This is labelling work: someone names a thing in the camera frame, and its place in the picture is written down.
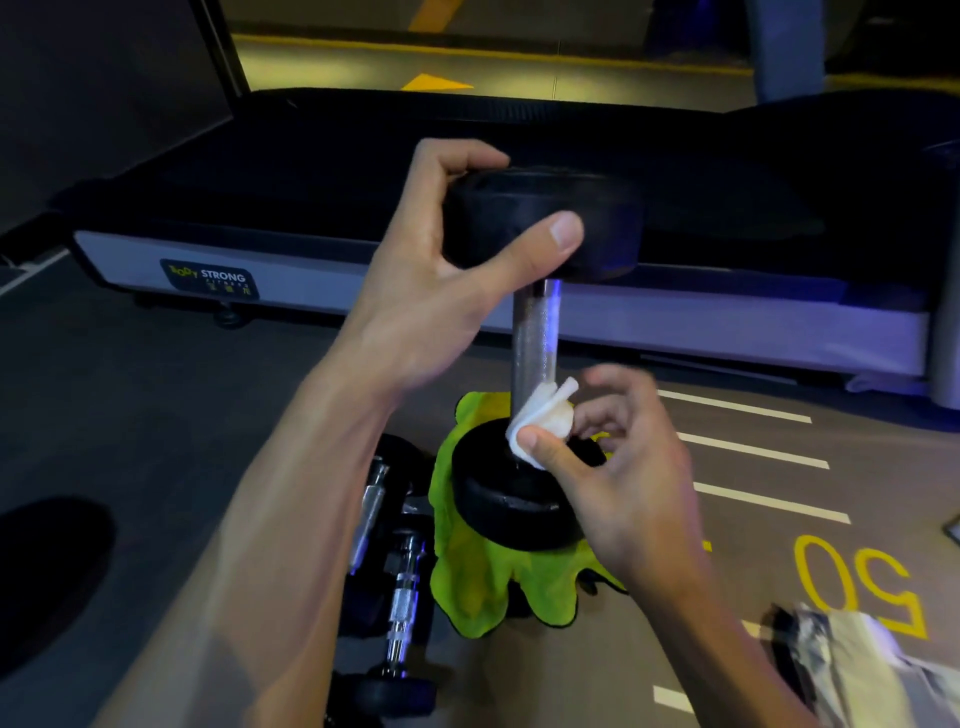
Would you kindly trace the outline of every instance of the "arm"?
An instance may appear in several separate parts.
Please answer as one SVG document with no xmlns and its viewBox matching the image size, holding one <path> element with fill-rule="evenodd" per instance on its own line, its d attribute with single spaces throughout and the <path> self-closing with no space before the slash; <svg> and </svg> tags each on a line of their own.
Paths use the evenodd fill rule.
<svg viewBox="0 0 960 728">
<path fill-rule="evenodd" d="M 818 723 L 767 662 L 721 595 L 703 550 L 689 455 L 643 372 L 603 365 L 588 384 L 615 394 L 580 404 L 573 431 L 613 455 L 581 462 L 537 427 L 518 441 L 563 486 L 600 562 L 650 620 L 702 725 L 814 728 Z"/>
<path fill-rule="evenodd" d="M 337 341 L 250 464 L 96 726 L 323 724 L 349 544 L 387 419 L 453 362 L 505 295 L 549 274 L 583 239 L 579 218 L 560 212 L 482 266 L 446 263 L 447 180 L 507 163 L 476 141 L 418 147 Z"/>
</svg>

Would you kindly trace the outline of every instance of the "yellow painted number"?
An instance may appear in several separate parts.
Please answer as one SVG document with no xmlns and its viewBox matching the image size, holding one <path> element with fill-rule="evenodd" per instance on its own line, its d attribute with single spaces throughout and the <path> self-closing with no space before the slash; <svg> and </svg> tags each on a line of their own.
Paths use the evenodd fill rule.
<svg viewBox="0 0 960 728">
<path fill-rule="evenodd" d="M 837 549 L 818 536 L 804 534 L 798 538 L 797 543 L 793 545 L 793 557 L 797 562 L 797 573 L 800 575 L 800 581 L 804 585 L 806 593 L 810 596 L 810 601 L 812 601 L 818 609 L 823 611 L 834 609 L 834 607 L 827 604 L 820 595 L 817 594 L 817 589 L 813 586 L 813 579 L 810 578 L 810 566 L 806 562 L 806 548 L 811 544 L 816 544 L 829 554 L 830 558 L 833 559 L 834 566 L 837 568 L 837 573 L 840 574 L 840 583 L 843 584 L 844 604 L 842 607 L 839 607 L 839 609 L 856 610 L 856 587 L 853 585 L 850 570 L 847 569 L 843 558 L 837 553 Z"/>
<path fill-rule="evenodd" d="M 898 576 L 902 576 L 904 579 L 910 578 L 910 572 L 893 556 L 883 551 L 877 551 L 875 548 L 861 548 L 853 557 L 856 575 L 860 577 L 860 581 L 863 582 L 863 586 L 867 588 L 868 592 L 888 604 L 906 607 L 907 612 L 910 613 L 909 622 L 879 617 L 880 623 L 893 632 L 900 632 L 904 635 L 910 635 L 911 637 L 919 637 L 921 640 L 927 639 L 924 610 L 921 609 L 920 598 L 913 592 L 900 592 L 898 595 L 892 595 L 880 589 L 880 587 L 874 583 L 874 579 L 870 575 L 870 569 L 867 566 L 874 559 L 885 562 Z"/>
<path fill-rule="evenodd" d="M 806 548 L 811 545 L 819 546 L 827 552 L 833 560 L 833 565 L 836 567 L 837 573 L 840 575 L 840 583 L 843 585 L 844 604 L 842 607 L 839 607 L 839 609 L 855 611 L 859 604 L 856 585 L 853 583 L 850 569 L 847 568 L 843 557 L 837 552 L 836 548 L 818 536 L 804 534 L 799 537 L 793 545 L 793 556 L 797 562 L 797 574 L 800 576 L 800 581 L 804 585 L 810 601 L 812 601 L 818 609 L 823 611 L 835 609 L 835 607 L 831 607 L 823 600 L 817 592 L 816 587 L 813 586 L 813 579 L 810 576 L 810 566 L 806 562 Z M 893 556 L 883 551 L 878 551 L 875 548 L 861 548 L 853 556 L 853 567 L 856 569 L 856 575 L 863 586 L 867 588 L 867 591 L 877 599 L 881 599 L 888 604 L 893 604 L 897 607 L 906 607 L 907 612 L 910 614 L 910 621 L 908 622 L 896 621 L 895 619 L 888 619 L 886 617 L 878 617 L 877 619 L 883 626 L 893 632 L 900 632 L 904 635 L 926 640 L 926 623 L 924 622 L 924 610 L 920 606 L 920 598 L 913 592 L 901 592 L 898 595 L 892 595 L 880 589 L 870 575 L 870 569 L 868 567 L 868 564 L 874 560 L 884 562 L 893 569 L 898 576 L 902 576 L 904 579 L 910 578 L 910 572 Z"/>
</svg>

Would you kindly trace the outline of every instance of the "treadmill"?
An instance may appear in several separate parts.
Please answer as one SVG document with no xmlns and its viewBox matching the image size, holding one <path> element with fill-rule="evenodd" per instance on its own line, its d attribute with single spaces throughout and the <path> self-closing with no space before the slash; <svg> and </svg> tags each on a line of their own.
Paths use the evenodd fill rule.
<svg viewBox="0 0 960 728">
<path fill-rule="evenodd" d="M 809 86 L 775 98 L 760 87 L 776 59 L 757 73 L 770 100 L 727 113 L 250 93 L 216 31 L 232 118 L 53 201 L 101 283 L 347 313 L 417 142 L 475 136 L 516 165 L 615 174 L 643 190 L 637 269 L 569 284 L 563 339 L 837 372 L 852 390 L 928 390 L 960 409 L 960 98 Z M 484 324 L 511 327 L 510 301 Z"/>
</svg>

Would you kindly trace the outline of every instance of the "chrome dumbbell handle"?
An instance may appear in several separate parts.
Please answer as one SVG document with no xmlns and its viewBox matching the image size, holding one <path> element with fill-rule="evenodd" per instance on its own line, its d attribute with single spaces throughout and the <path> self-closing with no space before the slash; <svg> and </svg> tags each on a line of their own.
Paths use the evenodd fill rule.
<svg viewBox="0 0 960 728">
<path fill-rule="evenodd" d="M 538 280 L 514 293 L 513 366 L 510 417 L 530 399 L 537 386 L 557 379 L 560 336 L 560 282 Z"/>
<path fill-rule="evenodd" d="M 424 541 L 416 533 L 403 535 L 400 550 L 400 570 L 396 575 L 394 601 L 390 607 L 390 626 L 387 632 L 387 659 L 384 673 L 403 677 L 403 661 L 407 648 L 413 640 L 414 622 L 417 619 L 417 596 L 420 582 L 420 558 Z"/>
<path fill-rule="evenodd" d="M 364 488 L 363 501 L 360 504 L 360 522 L 353 531 L 353 544 L 350 547 L 348 573 L 353 576 L 363 564 L 363 557 L 367 553 L 370 543 L 370 534 L 376 523 L 380 505 L 386 493 L 385 480 L 390 466 L 385 464 L 379 455 L 373 457 L 370 465 L 370 474 L 367 476 L 367 487 Z"/>
</svg>

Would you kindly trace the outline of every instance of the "right hand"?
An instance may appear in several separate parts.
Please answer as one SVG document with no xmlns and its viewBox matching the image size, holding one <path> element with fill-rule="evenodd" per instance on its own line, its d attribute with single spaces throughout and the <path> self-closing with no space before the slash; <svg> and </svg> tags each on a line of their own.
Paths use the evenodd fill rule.
<svg viewBox="0 0 960 728">
<path fill-rule="evenodd" d="M 572 434 L 591 437 L 612 452 L 591 468 L 546 430 L 530 425 L 520 446 L 564 488 L 594 553 L 634 593 L 675 596 L 709 573 L 703 528 L 686 447 L 677 437 L 653 378 L 602 364 L 584 372 L 587 384 L 614 394 L 578 404 Z"/>
</svg>

